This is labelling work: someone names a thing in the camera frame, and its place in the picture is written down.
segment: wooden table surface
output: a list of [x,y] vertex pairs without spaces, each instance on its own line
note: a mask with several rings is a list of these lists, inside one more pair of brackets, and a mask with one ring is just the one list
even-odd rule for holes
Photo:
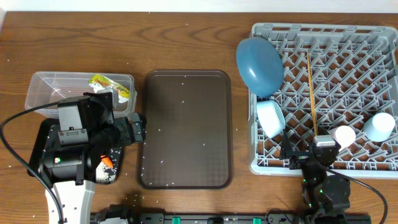
[[[119,179],[96,186],[91,211],[122,203],[176,213],[266,213],[271,208],[299,212],[305,208],[302,178],[258,176],[249,171],[248,89],[239,76],[235,51],[257,22],[398,27],[398,15],[8,12],[0,34],[0,120],[24,110],[30,79],[37,71],[131,74],[139,93],[136,111],[142,112],[143,81],[149,72],[223,70],[232,89],[232,184],[224,190],[144,190],[135,176],[135,144],[126,148]],[[43,119],[31,113],[6,126],[11,146],[26,160]],[[48,222],[44,188],[3,145],[0,177],[0,223]],[[387,198],[387,222],[398,220],[398,181],[364,181]],[[376,194],[352,183],[349,199],[349,212],[368,213],[379,223],[383,205]]]

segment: green strip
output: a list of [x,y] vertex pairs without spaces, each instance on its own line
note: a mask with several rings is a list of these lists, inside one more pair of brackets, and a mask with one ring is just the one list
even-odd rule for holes
[[180,217],[173,217],[172,224],[181,224],[181,218]]
[[261,218],[253,218],[253,224],[261,224]]

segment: dark brown tray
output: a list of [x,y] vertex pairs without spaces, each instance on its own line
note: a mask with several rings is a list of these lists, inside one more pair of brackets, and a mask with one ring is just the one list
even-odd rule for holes
[[222,189],[233,178],[231,83],[222,71],[158,70],[146,77],[146,189]]

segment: blue bowl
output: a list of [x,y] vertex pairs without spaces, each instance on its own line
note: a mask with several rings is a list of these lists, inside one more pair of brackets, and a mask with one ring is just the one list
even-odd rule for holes
[[257,96],[272,96],[282,86],[282,60],[266,39],[251,37],[242,40],[236,49],[236,63],[243,82]]

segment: white cylinder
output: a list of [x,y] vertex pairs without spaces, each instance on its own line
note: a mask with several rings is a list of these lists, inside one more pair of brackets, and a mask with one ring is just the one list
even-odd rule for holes
[[270,138],[277,136],[286,126],[284,114],[273,100],[258,102],[257,115],[262,129]]
[[363,132],[368,139],[375,142],[382,142],[390,137],[395,125],[396,121],[390,114],[377,113],[365,122]]
[[340,144],[340,150],[347,148],[355,142],[355,131],[349,126],[343,125],[333,128],[332,130],[329,130],[329,134],[338,144]]

